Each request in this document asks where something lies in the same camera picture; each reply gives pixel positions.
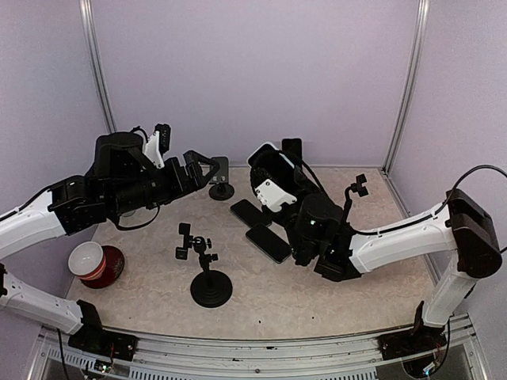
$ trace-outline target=phone stand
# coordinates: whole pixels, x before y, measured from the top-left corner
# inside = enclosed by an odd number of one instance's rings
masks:
[[[209,181],[213,186],[208,194],[213,200],[228,200],[234,195],[234,188],[229,184],[229,158],[214,157],[212,160],[220,164],[220,170]]]
[[[188,223],[180,223],[178,232],[183,235],[183,247],[176,248],[176,258],[187,260],[189,249],[192,248],[199,254],[199,265],[203,270],[190,285],[193,300],[198,305],[207,308],[219,307],[229,301],[232,296],[231,279],[225,273],[212,271],[209,268],[212,261],[219,259],[216,253],[205,253],[207,248],[212,247],[212,241],[204,240],[202,236],[193,237]]]

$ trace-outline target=black smartphone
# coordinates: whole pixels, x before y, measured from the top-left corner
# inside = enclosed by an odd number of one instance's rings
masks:
[[[246,237],[278,264],[291,256],[291,246],[262,224],[257,224],[246,232]]]
[[[278,149],[270,142],[265,143],[248,157],[248,165],[252,167],[255,162],[258,168],[268,171],[278,186],[286,192],[294,194],[299,189],[299,186],[294,182],[294,164],[282,153],[262,157],[261,154],[268,150],[277,151]]]
[[[250,228],[257,224],[261,224],[263,226],[271,225],[271,218],[268,215],[263,214],[261,210],[256,208],[246,199],[242,199],[233,204],[231,206],[231,212]]]

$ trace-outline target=phone screen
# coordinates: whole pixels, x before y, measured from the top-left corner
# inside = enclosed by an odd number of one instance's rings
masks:
[[[263,214],[261,210],[246,199],[242,199],[233,204],[231,206],[231,212],[250,228],[257,224],[262,224],[264,226],[269,226],[271,224],[269,216]]]
[[[246,237],[278,264],[283,263],[291,256],[290,245],[262,224],[257,224],[249,230]]]

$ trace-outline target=table surface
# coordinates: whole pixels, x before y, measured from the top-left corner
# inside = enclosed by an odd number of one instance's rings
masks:
[[[337,204],[358,174],[368,178],[369,196],[354,199],[349,221],[369,229],[402,218],[383,178],[376,169],[315,170]],[[106,326],[145,333],[217,339],[291,339],[362,333],[412,323],[417,305],[433,289],[421,257],[378,268],[360,279],[333,283],[292,258],[275,264],[245,237],[248,227],[229,211],[247,198],[258,204],[250,190],[249,172],[231,169],[234,196],[225,202],[209,198],[208,190],[162,207],[148,227],[130,232],[100,225],[93,240],[114,245],[126,257],[125,269],[110,287],[93,290],[74,279],[69,299],[92,302]],[[148,220],[153,211],[137,211],[122,224]],[[197,255],[176,260],[182,243],[178,224],[192,224],[192,234],[211,238],[210,253],[219,260],[212,269],[226,273],[234,286],[231,299],[217,309],[198,306],[190,283],[200,273]],[[271,226],[285,239],[279,226]]]

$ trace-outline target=white wall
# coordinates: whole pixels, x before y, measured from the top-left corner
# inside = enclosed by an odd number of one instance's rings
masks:
[[[78,2],[1,2],[0,214],[84,173],[104,133]],[[68,255],[92,232],[46,241],[2,263],[26,283],[65,295]],[[36,322],[0,312],[0,379],[22,379],[39,331]]]
[[[120,130],[173,126],[187,149],[246,158],[299,136],[315,164],[381,166],[417,0],[93,2]]]
[[[414,213],[445,197],[473,165],[507,169],[507,2],[433,0],[421,67],[392,173]],[[494,218],[507,245],[507,181],[473,174],[461,188]],[[434,257],[444,270],[447,258]],[[507,264],[481,281],[463,305],[470,312],[494,379],[507,372]]]

